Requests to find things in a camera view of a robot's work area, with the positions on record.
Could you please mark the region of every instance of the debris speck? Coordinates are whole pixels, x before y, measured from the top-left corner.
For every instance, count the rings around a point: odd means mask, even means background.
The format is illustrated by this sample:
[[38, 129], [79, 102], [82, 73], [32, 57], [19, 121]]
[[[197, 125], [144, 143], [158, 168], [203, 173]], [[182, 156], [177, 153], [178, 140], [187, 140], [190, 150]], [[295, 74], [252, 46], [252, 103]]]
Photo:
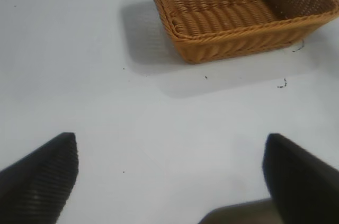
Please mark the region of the debris speck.
[[284, 82], [285, 82], [284, 85], [277, 86], [277, 88], [284, 88], [284, 87], [286, 87], [286, 86], [287, 86], [287, 80], [286, 80], [286, 78], [284, 78]]
[[292, 51], [292, 52], [293, 52], [293, 53], [294, 53], [294, 52], [297, 52], [297, 51], [303, 49], [304, 47], [305, 47], [305, 40], [302, 40], [301, 47], [298, 48], [297, 50]]

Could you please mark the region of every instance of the white table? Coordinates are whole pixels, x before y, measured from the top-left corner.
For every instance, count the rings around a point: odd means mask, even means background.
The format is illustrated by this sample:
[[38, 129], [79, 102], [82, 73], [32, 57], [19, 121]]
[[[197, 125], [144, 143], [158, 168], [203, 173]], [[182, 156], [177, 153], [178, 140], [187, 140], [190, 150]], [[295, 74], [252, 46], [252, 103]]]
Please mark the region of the white table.
[[74, 131], [59, 224], [194, 224], [268, 197], [270, 132], [339, 168], [338, 36], [187, 65], [152, 0], [0, 0], [0, 168]]

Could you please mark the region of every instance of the wicker basket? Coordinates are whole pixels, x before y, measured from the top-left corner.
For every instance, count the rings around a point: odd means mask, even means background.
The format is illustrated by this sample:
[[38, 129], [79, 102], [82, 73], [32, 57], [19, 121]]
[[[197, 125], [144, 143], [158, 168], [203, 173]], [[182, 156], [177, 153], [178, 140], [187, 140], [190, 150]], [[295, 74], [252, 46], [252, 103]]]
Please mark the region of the wicker basket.
[[282, 48], [339, 16], [339, 0], [154, 0], [189, 63]]

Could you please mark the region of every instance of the woven basket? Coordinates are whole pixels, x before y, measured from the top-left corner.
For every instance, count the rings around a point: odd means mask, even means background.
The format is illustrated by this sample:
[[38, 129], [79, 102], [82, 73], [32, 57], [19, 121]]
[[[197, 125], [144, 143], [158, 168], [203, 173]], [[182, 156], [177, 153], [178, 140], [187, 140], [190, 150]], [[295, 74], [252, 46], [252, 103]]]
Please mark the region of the woven basket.
[[189, 63], [289, 46], [339, 15], [339, 0], [154, 0]]

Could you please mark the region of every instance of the basket rim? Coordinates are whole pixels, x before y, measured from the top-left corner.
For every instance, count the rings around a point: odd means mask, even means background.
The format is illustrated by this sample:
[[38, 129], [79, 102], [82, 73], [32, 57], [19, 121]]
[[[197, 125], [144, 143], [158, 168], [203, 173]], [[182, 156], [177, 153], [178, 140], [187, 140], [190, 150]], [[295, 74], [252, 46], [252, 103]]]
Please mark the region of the basket rim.
[[177, 32], [175, 26], [172, 23], [170, 12], [164, 6], [163, 0], [154, 0], [156, 3], [160, 18], [165, 26], [165, 29], [171, 38], [177, 42], [185, 43], [211, 43], [218, 42], [224, 38], [232, 39], [238, 37], [244, 37], [251, 34], [261, 34], [271, 32], [272, 30], [286, 30], [290, 28], [296, 28], [301, 26], [307, 26], [311, 24], [317, 24], [322, 22], [328, 22], [339, 16], [339, 0], [332, 0], [334, 8], [328, 12], [322, 14], [294, 17], [292, 19], [278, 20], [265, 24], [251, 25], [240, 28], [234, 28], [230, 30], [223, 30], [213, 33], [198, 34], [195, 36], [186, 35]]

